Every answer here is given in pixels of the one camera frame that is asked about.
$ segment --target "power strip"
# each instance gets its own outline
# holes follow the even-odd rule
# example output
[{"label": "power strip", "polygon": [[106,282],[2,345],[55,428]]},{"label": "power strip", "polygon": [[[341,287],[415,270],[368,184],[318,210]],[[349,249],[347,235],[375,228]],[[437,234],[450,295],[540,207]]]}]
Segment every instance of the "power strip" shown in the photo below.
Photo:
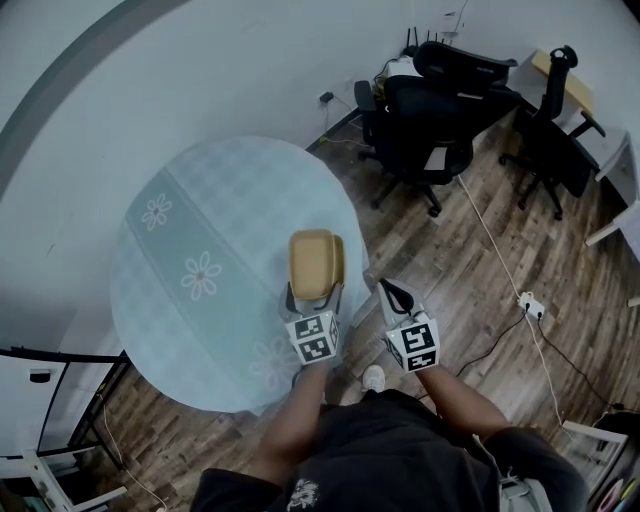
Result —
[{"label": "power strip", "polygon": [[520,295],[518,306],[524,309],[534,320],[538,320],[544,316],[544,306],[533,298],[533,293],[531,292],[524,292]]}]

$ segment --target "white cube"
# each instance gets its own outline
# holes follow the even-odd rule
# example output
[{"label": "white cube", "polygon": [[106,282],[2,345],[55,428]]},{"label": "white cube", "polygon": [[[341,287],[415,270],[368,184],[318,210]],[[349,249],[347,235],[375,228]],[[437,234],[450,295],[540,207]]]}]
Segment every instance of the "white cube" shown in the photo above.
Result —
[{"label": "white cube", "polygon": [[440,362],[440,337],[435,320],[388,331],[387,348],[405,372],[415,372]]},{"label": "white cube", "polygon": [[315,363],[336,355],[339,332],[332,311],[291,322],[286,327],[302,364]]}]

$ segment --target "light blue tablecloth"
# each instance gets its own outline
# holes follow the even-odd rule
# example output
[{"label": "light blue tablecloth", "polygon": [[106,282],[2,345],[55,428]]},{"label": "light blue tablecloth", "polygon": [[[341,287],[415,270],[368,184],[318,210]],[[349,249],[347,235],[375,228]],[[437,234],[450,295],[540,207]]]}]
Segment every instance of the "light blue tablecloth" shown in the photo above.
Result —
[{"label": "light blue tablecloth", "polygon": [[111,276],[115,327],[140,373],[199,409],[280,399],[300,367],[277,312],[289,237],[316,228],[344,240],[344,334],[369,296],[366,252],[353,206],[324,163],[261,137],[176,157],[129,207]]}]

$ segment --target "person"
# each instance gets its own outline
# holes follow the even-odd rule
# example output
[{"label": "person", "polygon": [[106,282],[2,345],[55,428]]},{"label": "person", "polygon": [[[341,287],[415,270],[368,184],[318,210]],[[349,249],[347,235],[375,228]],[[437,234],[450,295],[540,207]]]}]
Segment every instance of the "person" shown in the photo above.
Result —
[{"label": "person", "polygon": [[192,511],[498,511],[500,482],[514,477],[539,482],[548,499],[527,510],[586,510],[573,466],[443,366],[416,372],[439,416],[383,391],[379,366],[365,371],[360,403],[323,406],[329,369],[302,371],[247,474],[204,471]]}]

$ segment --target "white flower print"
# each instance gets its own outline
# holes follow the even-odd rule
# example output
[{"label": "white flower print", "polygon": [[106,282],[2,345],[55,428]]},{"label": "white flower print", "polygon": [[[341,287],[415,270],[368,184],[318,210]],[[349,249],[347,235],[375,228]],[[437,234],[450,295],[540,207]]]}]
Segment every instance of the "white flower print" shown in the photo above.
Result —
[{"label": "white flower print", "polygon": [[222,272],[220,265],[210,265],[211,256],[209,252],[205,251],[200,255],[200,261],[196,262],[193,258],[187,258],[185,266],[189,271],[189,274],[184,276],[180,281],[180,284],[185,288],[191,288],[191,298],[193,300],[200,300],[202,290],[209,295],[215,295],[217,291],[216,283],[213,282],[213,278]]},{"label": "white flower print", "polygon": [[283,337],[275,338],[271,347],[256,343],[253,353],[256,360],[249,365],[249,373],[264,378],[269,392],[291,385],[291,379],[300,368],[300,359]]},{"label": "white flower print", "polygon": [[167,222],[167,216],[165,212],[169,211],[173,204],[171,201],[166,200],[166,196],[160,194],[158,199],[155,201],[150,199],[147,202],[147,212],[142,216],[142,222],[147,224],[147,230],[153,231],[153,228],[156,227],[156,223],[164,226],[164,223]]},{"label": "white flower print", "polygon": [[313,507],[316,501],[318,501],[318,484],[301,478],[296,482],[296,488],[291,493],[287,512],[294,507]]}]

